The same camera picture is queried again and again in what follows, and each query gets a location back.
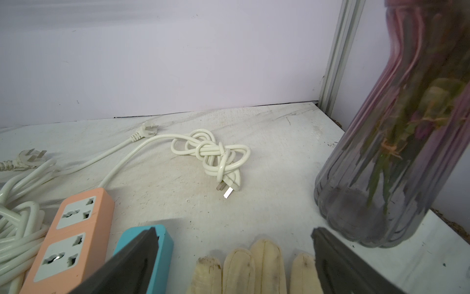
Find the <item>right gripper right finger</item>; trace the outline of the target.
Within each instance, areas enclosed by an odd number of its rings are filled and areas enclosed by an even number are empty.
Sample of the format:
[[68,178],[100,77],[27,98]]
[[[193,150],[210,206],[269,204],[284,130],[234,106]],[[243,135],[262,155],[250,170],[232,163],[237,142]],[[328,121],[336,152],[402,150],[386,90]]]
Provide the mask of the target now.
[[403,293],[328,229],[313,229],[311,238],[315,249],[316,269],[325,294]]

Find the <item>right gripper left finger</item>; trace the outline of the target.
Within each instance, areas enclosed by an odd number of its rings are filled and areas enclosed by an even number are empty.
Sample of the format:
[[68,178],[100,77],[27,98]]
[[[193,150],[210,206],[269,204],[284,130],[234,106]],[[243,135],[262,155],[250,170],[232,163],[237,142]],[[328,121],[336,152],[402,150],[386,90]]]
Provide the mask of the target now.
[[155,228],[140,232],[72,294],[145,294],[159,250]]

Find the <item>small blue power strip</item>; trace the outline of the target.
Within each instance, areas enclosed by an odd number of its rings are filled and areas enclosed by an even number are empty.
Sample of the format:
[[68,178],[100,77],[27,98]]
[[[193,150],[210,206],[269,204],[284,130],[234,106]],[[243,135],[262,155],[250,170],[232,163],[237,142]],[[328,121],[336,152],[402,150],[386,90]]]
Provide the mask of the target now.
[[174,242],[164,225],[147,225],[127,229],[118,240],[113,255],[117,254],[139,233],[144,230],[148,230],[151,227],[155,228],[156,235],[159,237],[159,250],[155,259],[154,269],[149,281],[147,294],[165,294]]

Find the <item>pink power strip right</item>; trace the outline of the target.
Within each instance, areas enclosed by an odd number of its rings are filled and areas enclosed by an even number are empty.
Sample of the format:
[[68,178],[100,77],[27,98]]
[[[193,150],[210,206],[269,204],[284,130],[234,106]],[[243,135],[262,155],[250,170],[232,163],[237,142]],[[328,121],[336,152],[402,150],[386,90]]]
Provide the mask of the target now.
[[105,264],[115,202],[103,188],[60,205],[20,290],[68,294]]

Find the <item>beige work glove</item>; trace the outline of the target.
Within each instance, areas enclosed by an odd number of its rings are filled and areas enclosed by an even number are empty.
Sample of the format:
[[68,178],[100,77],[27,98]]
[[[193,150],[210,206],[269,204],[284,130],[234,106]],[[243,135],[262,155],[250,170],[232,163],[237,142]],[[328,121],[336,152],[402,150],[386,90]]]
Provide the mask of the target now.
[[260,239],[250,249],[236,248],[224,263],[211,256],[196,263],[188,294],[321,294],[313,255],[300,252],[291,265],[287,283],[280,247]]

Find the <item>dark purple glass vase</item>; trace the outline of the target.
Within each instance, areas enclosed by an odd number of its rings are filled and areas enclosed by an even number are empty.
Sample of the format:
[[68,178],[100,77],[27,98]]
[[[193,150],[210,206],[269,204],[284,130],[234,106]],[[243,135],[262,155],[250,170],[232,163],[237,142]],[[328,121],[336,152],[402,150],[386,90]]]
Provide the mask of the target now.
[[409,239],[470,142],[470,4],[386,1],[390,58],[319,172],[329,226],[366,247]]

